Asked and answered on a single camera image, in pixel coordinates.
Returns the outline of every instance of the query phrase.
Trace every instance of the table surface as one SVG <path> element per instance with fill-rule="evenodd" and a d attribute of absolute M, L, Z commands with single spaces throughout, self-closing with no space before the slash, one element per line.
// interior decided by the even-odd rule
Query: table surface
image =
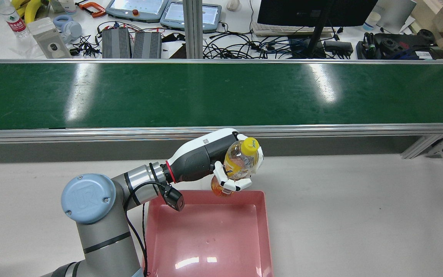
<path fill-rule="evenodd" d="M 107 7 L 109 4 L 109 0 L 96 0 L 94 1 L 103 7 Z M 251 22 L 251 8 L 249 5 L 249 0 L 241 0 L 241 4 L 239 9 L 235 12 L 228 11 L 226 9 L 226 4 L 228 0 L 209 0 L 206 3 L 213 3 L 222 6 L 222 13 L 220 16 L 220 21 L 226 22 L 229 25 L 229 30 L 233 32 L 246 33 L 249 31 L 249 25 Z M 253 21 L 257 21 L 257 14 L 259 13 L 260 0 L 251 0 L 254 15 Z M 58 14 L 54 14 L 51 9 L 49 16 L 54 18 Z M 92 35 L 92 38 L 97 34 L 97 26 L 100 23 L 106 21 L 122 21 L 126 23 L 131 23 L 140 28 L 156 28 L 161 27 L 160 23 L 142 23 L 142 22 L 131 22 L 127 20 L 119 20 L 113 17 L 104 16 L 100 18 L 92 18 L 89 14 L 84 11 L 79 10 L 77 14 L 74 16 L 75 21 L 78 21 L 83 28 L 83 35 Z M 221 25 L 218 26 L 218 31 L 223 31 L 223 27 Z M 166 30 L 165 35 L 173 33 L 173 31 Z M 344 32 L 340 34 L 341 41 L 343 42 L 351 42 L 353 47 L 355 47 L 358 40 L 363 38 L 364 30 L 362 27 L 345 27 Z M 203 38 L 206 42 L 210 42 L 209 38 L 213 34 L 204 34 Z M 262 40 L 263 37 L 253 36 L 254 40 Z M 220 47 L 227 47 L 232 44 L 244 43 L 244 41 L 235 36 L 228 36 L 216 41 L 216 44 Z M 172 56 L 178 49 L 181 47 L 182 42 L 168 42 L 163 43 L 162 48 L 165 50 L 162 52 L 162 58 L 169 58 Z M 35 40 L 32 37 L 18 39 L 12 34 L 12 31 L 7 26 L 3 17 L 0 16 L 0 58 L 45 58 L 44 54 L 37 46 Z M 356 54 L 353 53 L 351 59 L 356 59 Z"/>
<path fill-rule="evenodd" d="M 63 188 L 79 174 L 113 177 L 147 162 L 0 164 L 0 276 L 83 259 Z M 176 187 L 207 190 L 210 179 Z M 250 189 L 266 195 L 276 277 L 443 276 L 443 159 L 269 157 Z M 130 219 L 140 230 L 141 209 Z"/>

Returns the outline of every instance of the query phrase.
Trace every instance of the plastic tray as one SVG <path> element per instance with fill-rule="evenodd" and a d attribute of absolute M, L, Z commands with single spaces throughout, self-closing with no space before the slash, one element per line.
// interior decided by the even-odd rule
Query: plastic tray
<path fill-rule="evenodd" d="M 262 191 L 218 197 L 185 190 L 177 212 L 161 197 L 150 201 L 146 225 L 153 277 L 272 277 Z"/>

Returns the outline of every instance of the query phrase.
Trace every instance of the yellow bottle cap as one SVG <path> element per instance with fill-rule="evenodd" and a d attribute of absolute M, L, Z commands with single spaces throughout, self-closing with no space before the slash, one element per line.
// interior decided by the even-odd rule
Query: yellow bottle cap
<path fill-rule="evenodd" d="M 245 156 L 254 155 L 257 152 L 257 149 L 259 149 L 259 142 L 253 137 L 246 138 L 240 147 L 242 154 Z"/>

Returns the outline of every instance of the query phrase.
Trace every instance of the tablet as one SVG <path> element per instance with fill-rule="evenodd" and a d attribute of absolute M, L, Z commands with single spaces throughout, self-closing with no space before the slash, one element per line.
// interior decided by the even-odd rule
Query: tablet
<path fill-rule="evenodd" d="M 167 0 L 111 0 L 105 12 L 132 21 L 159 22 Z"/>
<path fill-rule="evenodd" d="M 212 33 L 217 30 L 222 6 L 203 4 L 203 33 Z M 160 18 L 160 24 L 174 30 L 184 30 L 184 11 L 182 2 L 168 0 L 165 11 Z"/>

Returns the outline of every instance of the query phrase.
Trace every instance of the banana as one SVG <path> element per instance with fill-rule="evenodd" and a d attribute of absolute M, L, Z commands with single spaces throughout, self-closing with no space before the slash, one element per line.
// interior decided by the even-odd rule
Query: banana
<path fill-rule="evenodd" d="M 27 7 L 28 3 L 23 4 L 23 6 L 21 6 L 19 9 L 16 10 L 16 12 L 18 12 L 18 15 L 20 17 L 23 17 L 23 14 L 25 14 L 25 9 Z"/>
<path fill-rule="evenodd" d="M 23 2 L 27 2 L 28 0 L 11 0 L 11 5 L 15 7 L 15 9 L 19 9 Z"/>
<path fill-rule="evenodd" d="M 28 2 L 27 8 L 25 9 L 25 23 L 35 21 L 35 14 L 37 14 L 37 10 L 41 5 L 40 0 L 30 0 L 30 2 Z"/>

